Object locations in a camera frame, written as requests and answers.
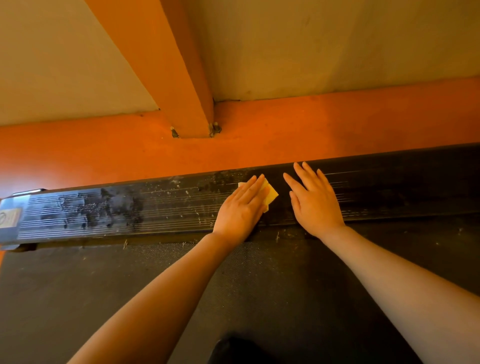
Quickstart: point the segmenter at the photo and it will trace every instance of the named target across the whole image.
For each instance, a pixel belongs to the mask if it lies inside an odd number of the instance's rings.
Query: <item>orange beam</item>
[[[85,2],[180,137],[208,137],[213,97],[181,2]]]
[[[222,133],[174,139],[161,111],[0,127],[0,197],[480,142],[480,78],[216,105]]]

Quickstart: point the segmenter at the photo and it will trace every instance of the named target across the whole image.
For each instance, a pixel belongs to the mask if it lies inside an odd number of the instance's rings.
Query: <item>forearm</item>
[[[70,363],[166,362],[230,250],[216,235],[206,235],[108,320]]]
[[[350,228],[322,238],[425,363],[480,362],[479,297]]]

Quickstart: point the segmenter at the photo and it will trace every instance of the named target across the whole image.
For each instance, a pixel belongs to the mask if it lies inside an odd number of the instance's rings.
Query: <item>person's right hand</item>
[[[322,171],[315,173],[306,162],[302,166],[297,162],[293,164],[305,187],[287,173],[283,174],[283,178],[292,189],[290,198],[297,221],[310,234],[322,239],[345,226],[342,212],[335,192]]]

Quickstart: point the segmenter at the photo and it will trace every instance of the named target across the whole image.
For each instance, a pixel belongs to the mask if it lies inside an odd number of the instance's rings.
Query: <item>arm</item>
[[[253,176],[229,196],[213,232],[128,301],[69,363],[166,363],[211,276],[265,211],[263,181]]]
[[[285,174],[298,222],[355,273],[424,363],[480,363],[480,298],[345,226],[333,188],[307,163]]]

